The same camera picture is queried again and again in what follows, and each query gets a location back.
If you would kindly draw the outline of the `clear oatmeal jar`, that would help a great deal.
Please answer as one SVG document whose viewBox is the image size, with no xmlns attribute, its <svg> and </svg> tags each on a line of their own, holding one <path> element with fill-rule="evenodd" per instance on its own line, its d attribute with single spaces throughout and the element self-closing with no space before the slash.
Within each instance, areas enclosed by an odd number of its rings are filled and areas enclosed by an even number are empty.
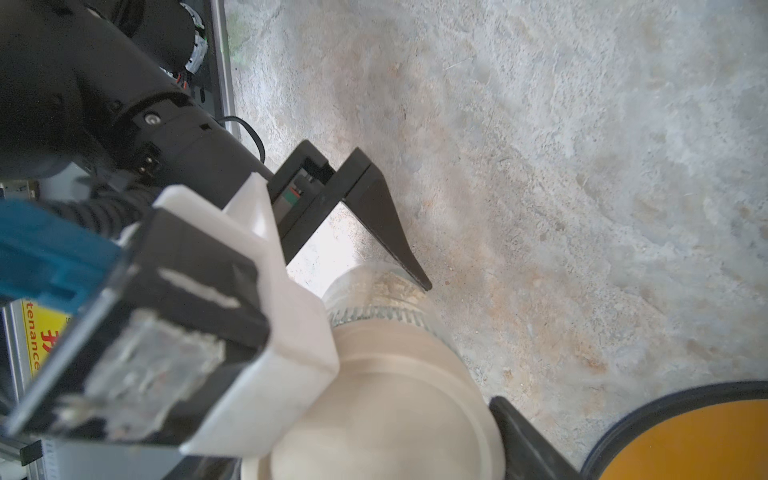
<svg viewBox="0 0 768 480">
<path fill-rule="evenodd" d="M 428 292 L 399 266 L 357 265 L 331 283 L 323 302 L 334 328 L 364 320 L 396 321 L 429 333 L 459 353 Z"/>
</svg>

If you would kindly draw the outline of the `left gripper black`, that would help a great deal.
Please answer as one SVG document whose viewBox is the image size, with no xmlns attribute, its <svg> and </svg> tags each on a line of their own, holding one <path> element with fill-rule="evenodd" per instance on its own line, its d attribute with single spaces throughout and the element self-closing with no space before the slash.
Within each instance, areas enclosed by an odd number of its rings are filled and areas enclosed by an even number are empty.
<svg viewBox="0 0 768 480">
<path fill-rule="evenodd" d="M 314 144 L 303 140 L 267 187 L 287 264 L 327 217 L 312 210 L 327 187 L 331 209 L 343 203 L 423 290 L 432 289 L 408 243 L 384 174 L 360 148 L 335 171 Z"/>
</svg>

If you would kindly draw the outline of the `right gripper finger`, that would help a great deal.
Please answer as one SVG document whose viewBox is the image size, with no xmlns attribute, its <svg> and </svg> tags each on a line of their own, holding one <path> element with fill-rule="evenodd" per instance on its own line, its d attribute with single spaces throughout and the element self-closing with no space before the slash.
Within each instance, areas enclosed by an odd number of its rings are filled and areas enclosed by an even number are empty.
<svg viewBox="0 0 768 480">
<path fill-rule="evenodd" d="M 505 457 L 505 479 L 580 480 L 580 473 L 504 397 L 490 400 Z"/>
</svg>

